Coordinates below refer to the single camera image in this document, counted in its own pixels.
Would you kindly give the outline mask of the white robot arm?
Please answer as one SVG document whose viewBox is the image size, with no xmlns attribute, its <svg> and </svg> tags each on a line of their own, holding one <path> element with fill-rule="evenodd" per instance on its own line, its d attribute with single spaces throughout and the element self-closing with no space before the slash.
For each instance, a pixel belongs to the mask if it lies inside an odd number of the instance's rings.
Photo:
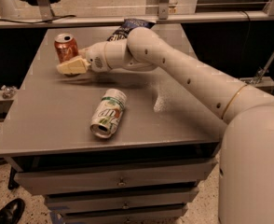
<svg viewBox="0 0 274 224">
<path fill-rule="evenodd" d="M 219 224 L 274 224 L 274 96 L 168 45 L 153 30 L 101 42 L 60 63 L 62 74 L 158 66 L 226 123 Z"/>
</svg>

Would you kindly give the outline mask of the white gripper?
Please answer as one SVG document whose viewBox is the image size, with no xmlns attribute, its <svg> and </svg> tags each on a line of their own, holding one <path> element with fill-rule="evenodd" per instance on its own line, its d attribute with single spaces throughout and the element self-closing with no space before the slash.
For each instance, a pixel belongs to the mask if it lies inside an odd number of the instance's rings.
<svg viewBox="0 0 274 224">
<path fill-rule="evenodd" d="M 105 57 L 106 43 L 96 43 L 88 48 L 80 49 L 79 54 L 68 61 L 57 65 L 57 71 L 63 75 L 85 74 L 89 67 L 97 73 L 109 72 L 111 68 Z"/>
</svg>

